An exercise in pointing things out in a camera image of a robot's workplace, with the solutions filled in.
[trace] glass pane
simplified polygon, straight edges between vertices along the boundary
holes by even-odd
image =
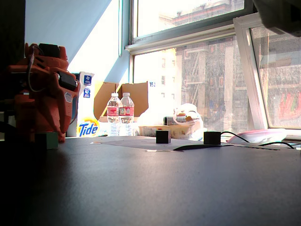
[[[244,6],[244,0],[139,0],[138,16],[134,14],[134,19],[138,18],[138,36],[142,36],[241,10]]]
[[[248,99],[236,37],[135,56],[134,69],[135,82],[150,84],[150,108],[191,103],[208,130],[247,130]]]
[[[301,38],[252,32],[269,125],[301,129]]]

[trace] orange robot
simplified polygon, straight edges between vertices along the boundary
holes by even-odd
[[[58,141],[65,141],[73,98],[79,94],[79,81],[68,65],[65,47],[26,43],[25,58],[7,68],[4,81],[10,87],[4,98],[14,97],[18,137],[34,142],[36,133],[57,132]]]

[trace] water bottle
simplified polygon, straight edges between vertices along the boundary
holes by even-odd
[[[112,93],[111,99],[107,104],[107,118],[109,123],[109,136],[119,136],[119,108],[121,102],[118,98],[118,93]]]
[[[125,136],[133,136],[134,103],[129,93],[123,93],[121,105],[119,114],[123,134]]]

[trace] cardboard box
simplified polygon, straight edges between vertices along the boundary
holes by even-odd
[[[199,121],[197,121],[194,125],[191,126],[139,126],[139,134],[140,136],[145,137],[155,137],[157,130],[169,130],[171,131],[171,138],[175,139],[190,139],[193,138],[194,135],[203,136],[204,128]]]
[[[123,93],[130,93],[130,98],[133,100],[134,116],[139,117],[143,112],[149,108],[148,102],[148,83],[136,84],[118,84],[110,82],[98,82],[95,85],[94,98],[94,116],[98,120],[102,116],[107,116],[107,104],[111,98],[111,93],[118,93],[121,100]]]
[[[107,103],[111,93],[118,93],[122,98],[129,92],[135,104],[134,116],[140,116],[148,105],[148,83],[118,84],[99,82],[94,74],[79,74],[80,92],[78,98],[77,118],[68,129],[68,136],[97,137],[107,133]]]

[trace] black cable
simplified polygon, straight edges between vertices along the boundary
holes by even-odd
[[[239,135],[236,135],[235,133],[232,133],[232,132],[229,132],[229,131],[224,131],[224,132],[222,132],[221,134],[223,134],[223,133],[230,133],[230,134],[233,134],[233,135],[237,136],[238,138],[240,138],[240,139],[246,141],[247,143],[249,143],[249,141],[247,141],[246,139],[240,137]]]
[[[76,80],[76,82],[79,85],[79,89],[80,89],[80,82],[78,80]],[[78,114],[78,105],[79,105],[79,96],[77,96],[77,100],[76,100],[76,113],[75,113],[75,116],[74,116],[73,120],[70,122],[69,125],[71,125],[74,122],[74,120],[76,119],[76,117],[77,117],[77,114]]]
[[[287,143],[287,142],[271,142],[271,143],[267,143],[267,144],[262,144],[262,145],[259,145],[259,146],[266,146],[266,145],[273,145],[273,144],[284,144],[284,145],[287,145],[287,146],[289,146],[291,149],[294,149],[294,147],[293,146],[291,146],[289,143]]]
[[[28,66],[27,66],[26,73],[27,73],[27,83],[28,83],[29,89],[30,89],[32,92],[38,93],[38,92],[43,91],[43,90],[45,89],[45,87],[42,88],[42,89],[40,89],[40,90],[34,90],[34,89],[32,88],[31,83],[30,83],[30,73],[31,73],[31,70],[32,70],[33,62],[34,62],[34,49],[35,49],[35,48],[37,48],[37,49],[40,51],[40,53],[41,53],[42,55],[44,55],[44,52],[43,52],[43,50],[42,50],[40,47],[38,47],[38,46],[33,46],[33,47],[32,47],[32,50],[33,50],[33,51],[32,51],[32,56],[30,57],[30,60],[29,60]]]

